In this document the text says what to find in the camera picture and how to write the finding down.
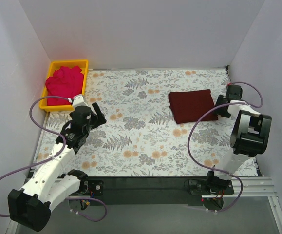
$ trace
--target crumpled red cloth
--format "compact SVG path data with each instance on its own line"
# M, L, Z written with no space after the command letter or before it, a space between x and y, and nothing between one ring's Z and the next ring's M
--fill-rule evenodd
M64 98L73 99L74 96L81 94L83 84L83 74L81 69L76 66L73 68L61 67L45 81L48 95L57 95ZM68 101L59 98L48 98L48 106L70 105Z
M170 92L170 108L177 124L196 122L204 113L214 107L209 89L190 92ZM218 120L210 113L202 121Z

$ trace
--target wall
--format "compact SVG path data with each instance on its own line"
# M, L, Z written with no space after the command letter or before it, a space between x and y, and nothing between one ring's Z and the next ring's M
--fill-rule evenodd
M257 160L261 171L273 178L282 208L282 1L265 1L231 64L230 76L258 87L265 99L260 112L273 118L267 150ZM244 90L244 98L259 102L250 89Z
M32 161L39 129L28 110L41 96L50 60L18 0L0 0L0 176ZM34 116L43 122L37 107ZM25 180L18 173L0 183L0 213L8 213L7 195ZM0 234L9 218L0 218Z
M19 0L51 60L91 68L229 65L264 0Z

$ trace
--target red cloth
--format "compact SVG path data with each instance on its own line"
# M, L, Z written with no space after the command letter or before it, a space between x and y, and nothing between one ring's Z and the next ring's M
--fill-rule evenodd
M83 84L83 74L81 69L76 66L72 69L61 67L45 81L48 95L57 95L64 98L73 99L74 96L81 94ZM58 98L48 98L48 106L70 105L68 101Z
M177 124L196 122L204 113L214 107L209 89L190 92L170 92L169 102ZM202 121L210 120L218 120L217 115L210 113Z

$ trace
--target plastic container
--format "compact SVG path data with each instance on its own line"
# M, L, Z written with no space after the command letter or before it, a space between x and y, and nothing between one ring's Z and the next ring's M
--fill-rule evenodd
M72 61L55 61L51 63L48 77L53 76L53 73L60 69L60 67L69 67L73 68L79 66L81 69L81 73L84 75L83 77L83 84L82 84L82 94L84 95L86 91L86 84L87 84L87 75L88 75L88 69L89 69L89 61L88 60L72 60ZM42 96L45 97L48 95L48 90L46 87L43 89ZM71 105L67 106L48 106L47 99L43 99L40 101L39 104L40 109L45 110L47 112L50 111L72 111L73 107Z

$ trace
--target table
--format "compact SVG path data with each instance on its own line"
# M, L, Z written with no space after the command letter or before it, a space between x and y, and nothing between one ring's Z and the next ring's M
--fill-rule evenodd
M171 91L210 89L216 101L229 83L224 69L217 70L106 70L90 71L85 99L97 102L107 124L89 138L64 169L88 176L206 176L187 152L194 123L177 125L169 108ZM45 126L60 131L69 112L51 112ZM207 166L217 164L229 148L235 117L201 122L192 136L191 151ZM45 159L56 135L41 132L35 160ZM235 173L257 176L253 159Z

